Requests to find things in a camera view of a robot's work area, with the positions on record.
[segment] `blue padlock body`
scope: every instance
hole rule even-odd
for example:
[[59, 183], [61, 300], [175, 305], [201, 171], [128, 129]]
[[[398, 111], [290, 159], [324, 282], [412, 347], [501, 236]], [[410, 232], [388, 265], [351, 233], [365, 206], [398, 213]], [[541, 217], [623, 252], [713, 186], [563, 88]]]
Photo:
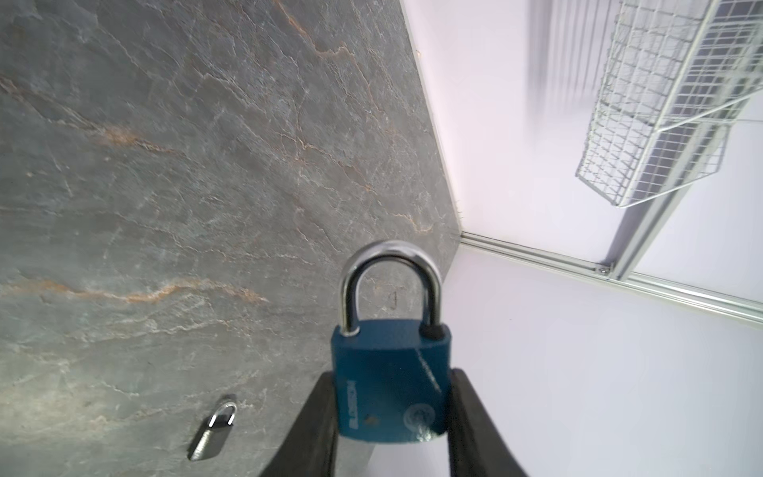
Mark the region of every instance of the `blue padlock body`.
[[331, 338], [339, 433], [376, 443], [431, 440], [447, 428], [450, 330], [428, 340], [419, 320], [361, 320]]

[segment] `padlock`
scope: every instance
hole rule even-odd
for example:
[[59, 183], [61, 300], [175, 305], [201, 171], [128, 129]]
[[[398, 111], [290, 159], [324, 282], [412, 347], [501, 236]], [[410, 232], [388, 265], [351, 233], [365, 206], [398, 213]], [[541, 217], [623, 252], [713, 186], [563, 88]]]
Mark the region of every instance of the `padlock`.
[[[227, 409], [231, 409], [230, 417], [225, 418], [227, 413], [224, 414], [224, 411]], [[222, 401], [196, 433], [196, 437], [188, 449], [188, 460], [211, 459], [219, 454], [233, 429], [235, 417], [236, 402], [230, 399]]]
[[[375, 263], [412, 268], [423, 286], [422, 319], [358, 319], [358, 285]], [[441, 279], [415, 245], [387, 240], [363, 247], [347, 263], [341, 317], [331, 338], [339, 432], [376, 443], [431, 440], [446, 431], [450, 393], [448, 327], [440, 323]]]

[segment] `white panel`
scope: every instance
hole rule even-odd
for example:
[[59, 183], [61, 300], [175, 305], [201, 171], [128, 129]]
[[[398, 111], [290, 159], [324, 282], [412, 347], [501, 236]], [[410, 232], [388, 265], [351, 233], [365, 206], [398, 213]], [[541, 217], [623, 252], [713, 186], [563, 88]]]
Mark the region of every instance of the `white panel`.
[[[462, 247], [452, 361], [532, 477], [757, 477], [763, 329]], [[377, 446], [366, 477], [449, 475], [447, 441]]]
[[526, 0], [403, 6], [464, 230], [602, 260], [623, 212], [575, 178], [591, 108], [526, 115]]
[[763, 95], [729, 138], [723, 166], [691, 186], [636, 271], [763, 301]]

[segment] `wire mesh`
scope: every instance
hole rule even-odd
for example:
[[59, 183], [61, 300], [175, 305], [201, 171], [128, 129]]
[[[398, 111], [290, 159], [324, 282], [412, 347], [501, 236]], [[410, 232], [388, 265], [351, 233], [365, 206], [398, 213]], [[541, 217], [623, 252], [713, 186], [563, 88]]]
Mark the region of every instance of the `wire mesh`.
[[720, 168], [763, 84], [763, 1], [624, 1], [577, 176], [629, 207]]

